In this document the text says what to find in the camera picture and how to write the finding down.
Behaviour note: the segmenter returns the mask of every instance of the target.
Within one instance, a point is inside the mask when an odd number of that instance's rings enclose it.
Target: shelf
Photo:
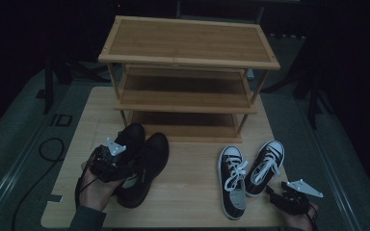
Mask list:
[[[260,25],[121,15],[98,59],[122,64],[280,68]]]
[[[169,141],[242,142],[236,115],[131,112],[128,122],[143,124],[148,137],[162,132]]]
[[[126,111],[255,114],[241,69],[127,68],[116,108]]]

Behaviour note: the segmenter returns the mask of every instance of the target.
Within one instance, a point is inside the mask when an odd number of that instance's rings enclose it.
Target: shoelace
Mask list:
[[[246,171],[245,166],[248,164],[248,161],[244,161],[240,163],[239,158],[227,158],[226,162],[230,162],[229,165],[227,165],[228,169],[231,169],[230,177],[227,178],[225,181],[225,190],[228,192],[232,192],[235,190],[237,183],[239,180],[245,179]]]
[[[261,163],[257,169],[260,169],[257,174],[255,174],[253,182],[255,184],[260,184],[267,172],[271,169],[277,176],[280,176],[280,171],[278,170],[278,163],[276,163],[276,158],[279,158],[279,153],[276,151],[272,151],[271,147],[266,148],[265,158],[263,163]]]

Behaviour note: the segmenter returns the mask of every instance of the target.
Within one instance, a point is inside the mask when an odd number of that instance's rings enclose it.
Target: wooden board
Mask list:
[[[41,218],[47,228],[69,227],[73,218],[74,188],[81,174],[80,164],[87,161],[93,150],[114,138],[124,126],[119,111],[113,109],[115,92],[111,87],[92,90],[71,141],[52,194],[63,197],[60,203],[48,202]],[[256,100],[258,114],[250,116],[242,131],[243,143],[235,144],[249,161],[258,149],[273,139],[269,121],[260,97]],[[247,198],[247,209],[237,220],[225,217],[217,172],[221,151],[234,143],[201,143],[170,141],[170,158],[162,173],[154,180],[144,203],[136,209],[126,209],[111,199],[105,212],[104,227],[257,227],[283,224],[280,211],[263,193]],[[280,181],[287,177],[282,167],[281,177],[271,181],[280,191]]]
[[[243,70],[127,68],[116,108],[128,111],[254,114]]]
[[[143,124],[148,136],[162,132],[170,141],[242,142],[232,114],[133,112],[128,121]]]
[[[116,16],[105,63],[279,69],[259,25]]]

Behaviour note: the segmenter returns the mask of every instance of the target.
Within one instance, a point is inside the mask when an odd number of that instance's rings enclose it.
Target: gray floor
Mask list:
[[[294,38],[270,38],[281,70],[272,73],[265,87],[285,76],[302,42]],[[255,81],[257,78],[250,81],[253,90]],[[11,230],[18,203],[53,165],[40,156],[40,145],[47,139],[59,138],[67,150],[91,88],[108,85],[79,76],[71,86],[56,83],[55,105],[49,115],[43,115],[44,102],[35,98],[43,83],[41,72],[25,86],[0,120],[0,230]],[[261,94],[275,138],[286,150],[284,167],[289,180],[303,178],[324,194],[324,198],[309,197],[320,206],[317,219],[320,230],[370,230],[370,182],[351,142],[337,117],[322,105],[322,113],[316,116],[318,129],[311,129],[305,118],[308,100],[293,98],[295,85]],[[55,115],[65,115],[65,119],[72,116],[72,121],[69,126],[53,125]],[[41,151],[44,156],[56,159],[61,145],[51,141]],[[40,218],[61,165],[55,164],[25,197],[17,212],[16,230],[45,230]]]

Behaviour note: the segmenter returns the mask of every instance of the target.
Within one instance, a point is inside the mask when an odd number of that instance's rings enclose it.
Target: human hand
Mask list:
[[[318,206],[310,201],[312,208],[308,211],[309,218],[314,218],[317,216]],[[286,225],[289,227],[303,229],[304,231],[314,231],[312,220],[310,220],[307,215],[289,215],[285,212],[282,212]]]
[[[87,162],[81,165],[84,169]],[[95,175],[90,172],[88,167],[86,174],[83,176],[80,192],[80,205],[86,206],[97,211],[103,211],[107,207],[107,203],[113,194],[116,187],[122,182],[122,180],[111,181],[104,183],[97,179]]]

